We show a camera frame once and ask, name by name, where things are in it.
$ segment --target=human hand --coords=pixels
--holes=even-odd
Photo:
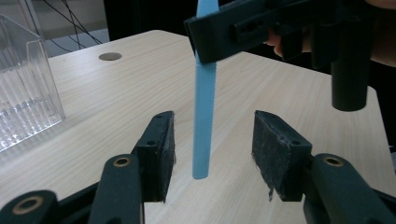
[[[367,3],[383,8],[378,14],[374,28],[374,44],[371,59],[374,62],[396,67],[396,0],[366,0]],[[281,36],[270,30],[268,41],[274,52],[282,56]],[[310,52],[309,30],[303,30],[303,52]]]

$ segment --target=light wood tabletop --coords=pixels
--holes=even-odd
[[[99,55],[117,52],[116,61]],[[151,31],[49,59],[66,120],[0,154],[0,206],[31,190],[61,200],[97,182],[105,162],[130,153],[158,113],[175,112],[177,163],[166,203],[146,223],[305,223],[303,203],[269,202],[251,156],[255,110],[274,113],[313,145],[350,161],[374,189],[396,196],[375,90],[367,106],[331,105],[331,77],[241,52],[218,62],[209,177],[194,180],[195,60],[186,36]]]

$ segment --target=transparent box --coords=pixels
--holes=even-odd
[[[0,151],[64,119],[42,38],[0,15]]]

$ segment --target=blue strip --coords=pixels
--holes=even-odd
[[[199,0],[197,18],[218,10],[218,0]],[[206,178],[209,174],[216,88],[216,63],[201,64],[197,52],[195,52],[195,56],[195,109],[192,177],[194,179],[202,179]]]

